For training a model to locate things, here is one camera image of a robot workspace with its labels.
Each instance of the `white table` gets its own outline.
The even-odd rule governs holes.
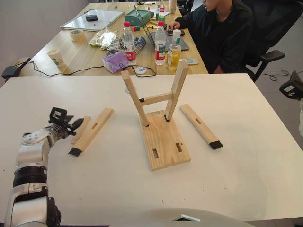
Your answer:
[[[173,76],[133,78],[140,98],[170,91],[172,81]],[[178,108],[184,103],[223,148],[207,145]],[[192,160],[154,172],[121,77],[11,78],[0,89],[0,106],[0,222],[20,137],[45,127],[53,106],[75,119],[95,119],[104,107],[115,110],[79,157],[68,155],[71,137],[51,150],[49,190],[62,224],[111,224],[127,214],[167,207],[204,209],[243,221],[303,214],[303,153],[245,74],[187,76],[174,119]]]

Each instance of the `bottle label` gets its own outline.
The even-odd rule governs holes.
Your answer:
[[[168,61],[167,61],[167,65],[168,65],[169,68],[171,67],[171,62],[172,62],[172,49],[169,48],[169,58],[168,58]]]
[[[132,45],[124,45],[125,54],[129,61],[133,61],[136,59],[136,53],[134,51],[134,44]]]
[[[155,44],[155,53],[157,60],[164,60],[165,59],[165,44],[159,45]]]

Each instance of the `hand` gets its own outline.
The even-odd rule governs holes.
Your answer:
[[[173,21],[170,24],[167,25],[166,30],[167,31],[173,31],[175,29],[179,29],[180,28],[180,23],[177,21]]]

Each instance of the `phone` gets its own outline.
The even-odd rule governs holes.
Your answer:
[[[180,59],[180,61],[181,60],[185,60],[188,65],[197,65],[198,64],[197,58],[182,58],[182,59]]]
[[[169,31],[166,31],[167,32],[167,35],[172,35],[173,31],[172,30],[169,30]],[[181,30],[181,34],[180,36],[183,36],[185,34],[185,32],[183,30]]]

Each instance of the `black jacket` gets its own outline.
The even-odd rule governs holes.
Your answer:
[[[243,2],[232,1],[223,23],[217,21],[215,10],[207,12],[203,5],[176,21],[180,29],[189,29],[209,73],[218,65],[226,73],[237,71],[253,28],[253,14]]]

